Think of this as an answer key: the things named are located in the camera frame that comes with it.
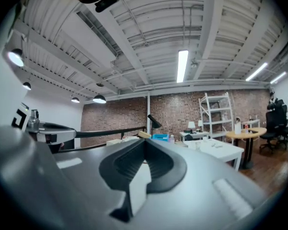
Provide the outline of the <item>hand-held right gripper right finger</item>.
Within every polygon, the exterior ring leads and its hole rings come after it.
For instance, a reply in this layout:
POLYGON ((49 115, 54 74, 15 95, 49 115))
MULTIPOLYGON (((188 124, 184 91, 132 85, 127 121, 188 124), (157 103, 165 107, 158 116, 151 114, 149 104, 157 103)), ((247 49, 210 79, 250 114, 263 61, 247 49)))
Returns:
POLYGON ((151 140, 134 141, 132 150, 131 163, 147 162, 151 177, 133 230, 249 229, 266 201, 254 182, 201 151, 151 140))

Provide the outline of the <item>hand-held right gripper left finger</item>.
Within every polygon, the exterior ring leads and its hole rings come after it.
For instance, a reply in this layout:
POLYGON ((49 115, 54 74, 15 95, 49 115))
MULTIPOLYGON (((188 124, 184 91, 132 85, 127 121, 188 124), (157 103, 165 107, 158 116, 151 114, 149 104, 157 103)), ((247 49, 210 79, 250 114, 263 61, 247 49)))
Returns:
POLYGON ((67 181, 66 193, 73 202, 65 210, 65 230, 144 230, 145 222, 132 211, 131 182, 143 164, 146 141, 123 142, 110 147, 56 154, 58 167, 67 181))

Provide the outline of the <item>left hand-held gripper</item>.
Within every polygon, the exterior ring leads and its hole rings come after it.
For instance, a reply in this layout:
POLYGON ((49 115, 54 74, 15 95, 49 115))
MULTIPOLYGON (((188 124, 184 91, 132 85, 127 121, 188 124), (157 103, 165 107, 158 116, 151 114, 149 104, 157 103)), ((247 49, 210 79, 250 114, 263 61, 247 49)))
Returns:
POLYGON ((76 137, 76 130, 54 123, 40 122, 37 109, 21 103, 12 121, 12 127, 28 133, 34 141, 57 145, 76 137))

